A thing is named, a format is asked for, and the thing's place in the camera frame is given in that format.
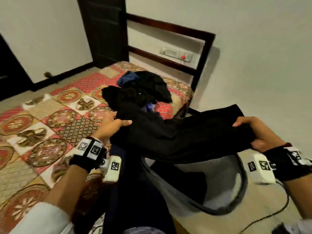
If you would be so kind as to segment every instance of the beige floor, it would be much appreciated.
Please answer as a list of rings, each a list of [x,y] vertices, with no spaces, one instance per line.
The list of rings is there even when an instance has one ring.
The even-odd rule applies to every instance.
[[[61,88],[73,81],[85,77],[99,69],[93,67],[87,71],[67,78],[59,84],[53,84],[37,92],[27,91],[14,97],[0,102],[0,113],[14,106],[21,105],[44,93],[49,93],[57,88]],[[250,151],[240,154],[243,161],[246,161]],[[242,203],[230,214],[225,216],[212,216],[203,212],[193,213],[188,216],[178,216],[173,213],[175,218],[191,234],[228,234],[239,233],[246,225],[263,216],[276,212],[286,202],[284,190],[279,185],[260,186],[249,181],[248,189]],[[282,213],[254,224],[246,234],[271,233],[271,230],[281,222],[293,224],[300,219],[300,215],[291,201],[288,208]]]

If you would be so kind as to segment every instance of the wrist-mounted device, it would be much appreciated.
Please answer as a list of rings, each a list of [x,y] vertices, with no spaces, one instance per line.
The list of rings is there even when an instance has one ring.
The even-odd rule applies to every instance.
[[[305,159],[298,148],[287,143],[263,153],[274,173],[280,181],[290,181],[312,172],[312,163]]]
[[[90,173],[92,169],[97,169],[102,165],[106,157],[106,151],[100,140],[88,136],[76,146],[69,165],[80,166]]]

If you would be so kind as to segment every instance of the patterned bedsheet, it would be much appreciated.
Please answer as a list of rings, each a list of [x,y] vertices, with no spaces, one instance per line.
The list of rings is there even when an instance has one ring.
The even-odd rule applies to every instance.
[[[119,62],[0,115],[0,234],[9,233],[65,172],[72,149],[93,133],[103,114],[111,110],[101,89],[116,85],[128,70],[145,69]],[[172,118],[193,92],[186,84],[163,79],[173,103],[160,102],[155,110],[163,118]],[[102,174],[93,170],[77,215],[87,212],[101,185]]]

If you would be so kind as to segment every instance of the black baseboard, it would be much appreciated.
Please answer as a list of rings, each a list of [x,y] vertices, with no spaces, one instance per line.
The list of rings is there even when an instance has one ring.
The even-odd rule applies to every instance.
[[[61,80],[65,79],[65,78],[68,78],[68,77],[70,77],[72,75],[75,75],[75,74],[78,74],[78,73],[80,73],[82,71],[85,71],[85,70],[87,70],[87,69],[89,69],[89,68],[91,68],[93,66],[94,66],[94,62],[90,62],[90,63],[87,63],[85,65],[79,66],[79,67],[77,67],[75,69],[66,71],[66,72],[64,72],[62,74],[55,75],[55,76],[53,76],[51,78],[47,78],[47,79],[45,79],[43,81],[40,81],[38,83],[33,83],[30,86],[29,90],[35,92],[35,91],[37,91],[39,89],[42,89],[42,88],[44,88],[46,86],[49,86],[51,84],[55,84],[57,82],[60,82]]]
[[[200,112],[195,110],[195,109],[193,109],[193,108],[189,108],[188,109],[188,113],[191,114],[191,115],[196,115],[196,114],[199,114]]]

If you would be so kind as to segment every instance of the wooden headboard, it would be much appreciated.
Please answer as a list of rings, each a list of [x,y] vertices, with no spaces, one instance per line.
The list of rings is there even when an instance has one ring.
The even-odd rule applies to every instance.
[[[155,27],[155,28],[162,29],[162,30],[167,30],[170,32],[190,36],[190,37],[201,39],[201,40],[205,41],[205,45],[204,45],[204,48],[203,48],[202,53],[200,55],[200,59],[199,59],[199,62],[198,62],[196,69],[182,65],[182,64],[174,62],[174,61],[171,61],[167,58],[160,57],[160,56],[157,56],[155,54],[143,51],[141,49],[138,49],[138,48],[135,48],[132,46],[128,46],[130,52],[133,52],[133,53],[140,55],[142,57],[146,57],[148,59],[159,62],[163,65],[168,66],[168,67],[171,67],[171,68],[174,68],[174,69],[177,69],[177,70],[180,70],[182,72],[185,72],[187,74],[192,75],[193,80],[191,83],[191,88],[193,91],[195,91],[197,84],[198,84],[198,81],[199,81],[199,78],[201,76],[201,73],[202,73],[204,66],[205,66],[205,63],[207,61],[208,53],[210,51],[211,46],[213,45],[213,41],[214,41],[216,35],[213,33],[205,32],[205,31],[201,31],[201,30],[195,30],[195,29],[183,27],[180,25],[175,25],[175,24],[171,24],[171,23],[167,23],[167,22],[163,22],[163,21],[159,21],[159,20],[153,20],[153,19],[149,19],[149,18],[137,16],[137,15],[128,14],[128,13],[127,13],[127,20],[131,20],[133,22],[137,22],[137,23],[140,23],[143,25]]]

